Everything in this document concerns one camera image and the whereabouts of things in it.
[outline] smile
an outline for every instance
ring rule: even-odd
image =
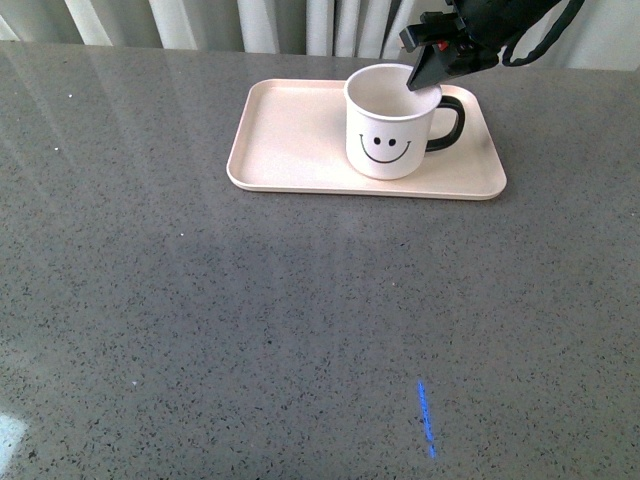
[[[362,145],[362,151],[364,152],[364,154],[369,157],[370,160],[373,160],[376,163],[393,163],[396,160],[399,160],[400,158],[402,158],[402,156],[407,153],[407,150],[409,150],[409,145],[411,144],[411,141],[407,142],[407,146],[404,147],[404,151],[398,155],[396,158],[392,159],[392,160],[377,160],[375,158],[373,158],[371,155],[369,155],[369,152],[367,152],[367,149],[364,147],[364,140],[363,140],[363,135],[360,134],[360,145]]]

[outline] cream tray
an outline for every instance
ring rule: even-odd
[[[466,124],[451,147],[426,154],[418,170],[399,180],[358,173],[345,154],[343,81],[265,80],[253,86],[240,119],[227,174],[245,190],[488,200],[507,184],[476,97],[443,85],[460,99]],[[431,136],[455,120],[436,110]]]

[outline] speckled granite surface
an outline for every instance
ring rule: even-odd
[[[229,181],[251,85],[363,65],[0,44],[6,478],[638,478],[640,77],[453,82],[493,201]]]

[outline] mug handle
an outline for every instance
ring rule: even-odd
[[[425,152],[435,152],[436,150],[442,150],[443,148],[450,147],[460,138],[462,135],[462,129],[464,128],[465,113],[462,102],[455,97],[449,95],[443,95],[440,105],[436,108],[450,108],[456,112],[456,123],[453,125],[453,129],[444,137],[434,138],[427,142],[427,148]]]

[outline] black robotic arm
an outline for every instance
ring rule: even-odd
[[[407,86],[418,90],[449,78],[468,75],[502,63],[521,66],[546,53],[575,18],[584,0],[567,7],[540,44],[524,59],[511,60],[522,36],[560,0],[445,0],[453,13],[425,12],[420,24],[400,33],[408,52],[422,47]]]

